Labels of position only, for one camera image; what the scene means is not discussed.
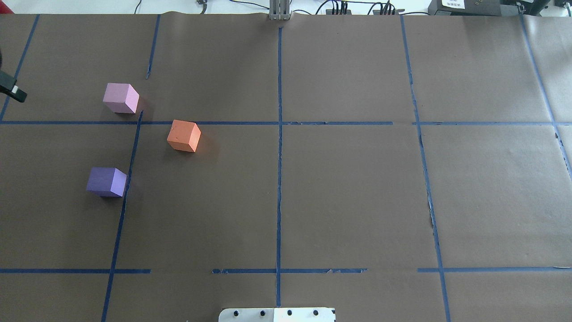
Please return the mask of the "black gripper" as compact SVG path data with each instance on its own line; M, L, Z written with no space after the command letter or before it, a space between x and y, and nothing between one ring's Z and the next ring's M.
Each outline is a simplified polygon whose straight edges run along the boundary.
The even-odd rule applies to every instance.
M17 80L4 71L0 71L0 91L3 94L12 96L17 102L25 102L27 93L16 86Z

